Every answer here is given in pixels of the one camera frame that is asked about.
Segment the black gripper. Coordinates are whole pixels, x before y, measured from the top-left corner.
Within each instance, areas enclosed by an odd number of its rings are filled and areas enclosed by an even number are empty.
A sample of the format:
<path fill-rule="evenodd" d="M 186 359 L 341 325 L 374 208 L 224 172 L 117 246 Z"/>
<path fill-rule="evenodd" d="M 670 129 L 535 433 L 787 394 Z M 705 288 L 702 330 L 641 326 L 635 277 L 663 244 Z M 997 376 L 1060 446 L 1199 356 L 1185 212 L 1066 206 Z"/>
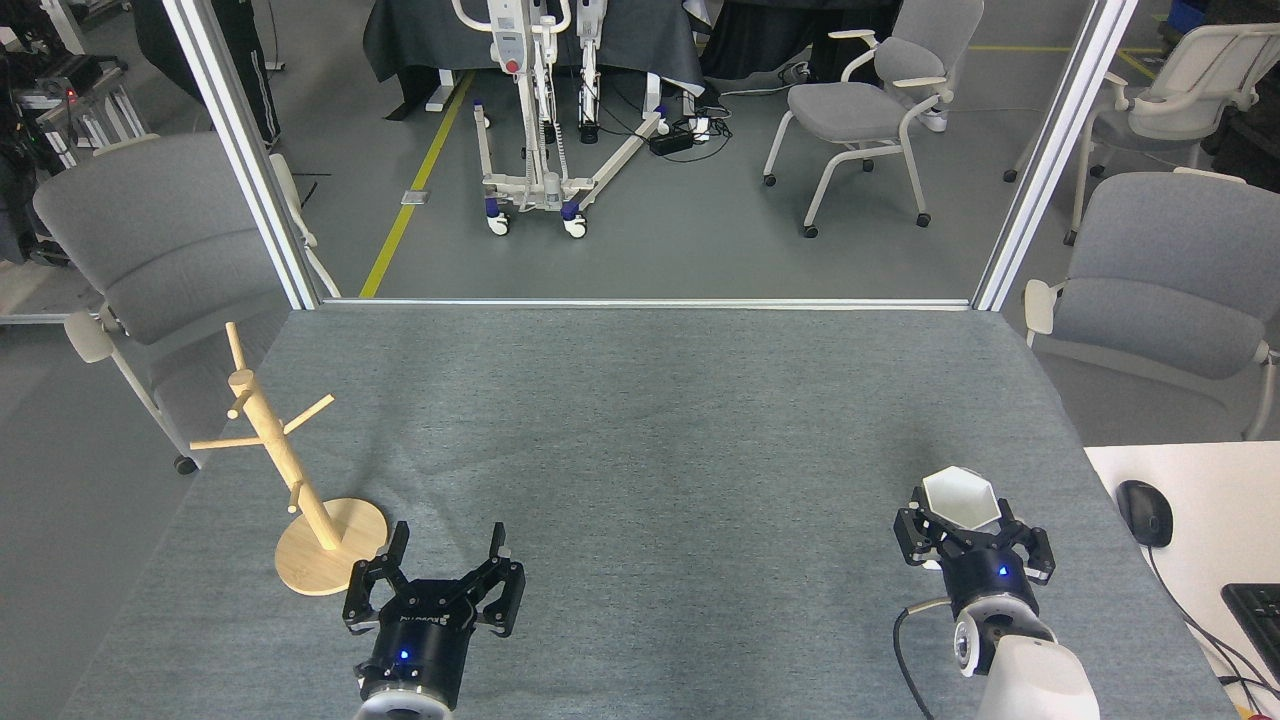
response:
<path fill-rule="evenodd" d="M 383 553 L 357 560 L 343 623 L 352 635 L 378 626 L 372 655 L 356 666 L 362 711 L 453 711 L 475 626 L 511 637 L 526 584 L 524 565 L 506 547 L 503 521 L 493 528 L 489 559 L 462 580 L 408 582 L 401 570 L 410 527 L 399 520 Z M 394 596 L 375 610 L 370 593 L 388 582 Z"/>
<path fill-rule="evenodd" d="M 972 546 L 963 546 L 955 536 L 960 528 L 932 509 L 923 486 L 916 486 L 908 506 L 895 514 L 893 533 L 904 561 L 920 566 L 934 556 L 943 573 L 954 619 L 978 600 L 995 594 L 1010 594 L 1038 614 L 1027 575 L 1030 582 L 1046 585 L 1056 569 L 1047 532 L 1016 519 L 1006 498 L 998 498 L 997 507 L 995 538 L 979 539 Z M 1025 550 L 1025 564 L 1014 551 L 1016 547 Z"/>

